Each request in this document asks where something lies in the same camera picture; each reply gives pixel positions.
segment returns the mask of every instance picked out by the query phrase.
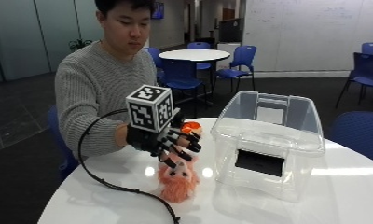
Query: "whiteboard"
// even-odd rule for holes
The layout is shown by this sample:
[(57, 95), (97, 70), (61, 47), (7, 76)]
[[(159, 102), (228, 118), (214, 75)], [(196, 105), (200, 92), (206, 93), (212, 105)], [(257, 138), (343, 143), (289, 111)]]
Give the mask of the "whiteboard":
[(248, 0), (256, 71), (345, 71), (373, 42), (373, 0)]

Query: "blue chair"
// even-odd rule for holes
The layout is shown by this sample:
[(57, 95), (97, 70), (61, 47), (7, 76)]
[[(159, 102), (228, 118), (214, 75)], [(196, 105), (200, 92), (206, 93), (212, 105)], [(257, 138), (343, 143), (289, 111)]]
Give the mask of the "blue chair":
[[(212, 46), (206, 42), (192, 42), (188, 44), (188, 49), (210, 49)], [(212, 65), (209, 63), (197, 63), (196, 64), (196, 69), (197, 70), (205, 70), (209, 69)]]
[(338, 107), (341, 98), (351, 82), (357, 82), (361, 84), (361, 94), (359, 94), (358, 104), (361, 104), (361, 100), (365, 97), (366, 87), (373, 87), (373, 55), (355, 52), (353, 57), (354, 57), (354, 70), (350, 71), (343, 90), (337, 100), (335, 108)]
[(160, 50), (157, 48), (144, 48), (148, 53), (151, 54), (152, 56), (152, 59), (153, 59), (153, 63), (155, 63), (155, 67), (159, 69), (157, 71), (157, 81), (159, 81), (159, 84), (161, 83), (161, 79), (164, 77), (164, 72), (162, 72), (162, 64), (161, 64), (161, 58), (160, 58)]
[(373, 54), (373, 42), (371, 43), (362, 43), (362, 53), (363, 54)]
[(75, 170), (75, 168), (79, 166), (79, 162), (75, 159), (72, 151), (67, 147), (64, 139), (60, 134), (56, 106), (52, 106), (51, 109), (48, 110), (47, 119), (48, 119), (48, 128), (53, 135), (55, 143), (64, 157), (64, 162), (59, 166), (60, 178), (61, 181), (64, 181), (68, 175)]
[(206, 87), (196, 78), (196, 63), (188, 60), (172, 60), (162, 59), (162, 70), (164, 70), (164, 78), (162, 83), (166, 87), (177, 90), (192, 90), (196, 106), (194, 106), (194, 118), (197, 115), (197, 88), (202, 86), (204, 89), (204, 100), (205, 105), (208, 104), (206, 99)]
[[(256, 55), (257, 52), (257, 47), (256, 46), (238, 46), (234, 49), (233, 53), (233, 61), (229, 63), (229, 69), (220, 69), (216, 71), (216, 76), (214, 76), (214, 82), (216, 82), (216, 77), (222, 77), (222, 78), (230, 78), (232, 79), (232, 92), (233, 92), (233, 79), (237, 78), (237, 86), (236, 86), (236, 92), (238, 90), (238, 83), (240, 83), (240, 78), (242, 76), (252, 76), (252, 90), (256, 90), (254, 83), (253, 83), (253, 66), (252, 66), (252, 60), (253, 56)], [(234, 67), (240, 67), (241, 65), (245, 65), (250, 72), (240, 71), (233, 69)]]
[(327, 139), (373, 160), (373, 112), (343, 113), (333, 122)]

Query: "stuffed toy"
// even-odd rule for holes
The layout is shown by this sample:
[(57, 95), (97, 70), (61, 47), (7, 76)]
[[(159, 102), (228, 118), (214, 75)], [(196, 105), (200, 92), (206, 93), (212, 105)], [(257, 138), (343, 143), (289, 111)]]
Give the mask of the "stuffed toy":
[(160, 197), (170, 203), (181, 203), (194, 195), (198, 178), (194, 171), (194, 162), (180, 158), (174, 153), (169, 157), (177, 167), (172, 169), (165, 164), (159, 164), (159, 182), (161, 184)]

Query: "clear plastic container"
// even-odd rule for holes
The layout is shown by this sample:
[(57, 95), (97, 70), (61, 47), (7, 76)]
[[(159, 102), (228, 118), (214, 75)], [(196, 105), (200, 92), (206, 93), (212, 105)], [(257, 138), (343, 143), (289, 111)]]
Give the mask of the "clear plastic container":
[(325, 155), (311, 100), (241, 91), (212, 128), (216, 180), (299, 201), (311, 159)]

